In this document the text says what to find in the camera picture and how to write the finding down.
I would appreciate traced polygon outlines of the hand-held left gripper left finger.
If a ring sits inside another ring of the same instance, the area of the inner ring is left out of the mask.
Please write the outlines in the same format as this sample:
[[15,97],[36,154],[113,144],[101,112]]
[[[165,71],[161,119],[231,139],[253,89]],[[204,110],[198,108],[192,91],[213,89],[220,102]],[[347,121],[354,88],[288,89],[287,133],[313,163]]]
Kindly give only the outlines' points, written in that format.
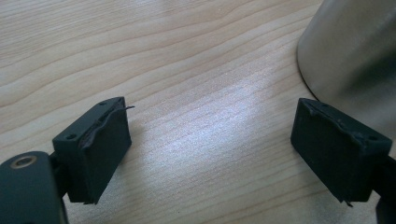
[[97,203],[132,144],[125,99],[104,100],[52,139],[57,162],[70,176],[73,203]]

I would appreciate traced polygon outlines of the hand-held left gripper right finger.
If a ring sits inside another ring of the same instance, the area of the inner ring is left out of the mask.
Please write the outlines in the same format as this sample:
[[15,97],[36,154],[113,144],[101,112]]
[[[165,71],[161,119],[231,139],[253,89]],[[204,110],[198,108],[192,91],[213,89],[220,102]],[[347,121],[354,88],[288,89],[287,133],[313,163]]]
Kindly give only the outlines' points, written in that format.
[[392,141],[336,108],[298,101],[290,141],[332,195],[366,202],[376,191],[392,199]]

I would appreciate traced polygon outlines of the stainless steel cup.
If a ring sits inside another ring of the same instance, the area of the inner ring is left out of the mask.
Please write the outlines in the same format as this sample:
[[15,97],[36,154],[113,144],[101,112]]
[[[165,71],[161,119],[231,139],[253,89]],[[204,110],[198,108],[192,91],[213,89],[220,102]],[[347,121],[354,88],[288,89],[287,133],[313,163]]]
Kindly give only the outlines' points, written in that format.
[[396,0],[324,0],[297,62],[318,100],[392,139],[396,155]]

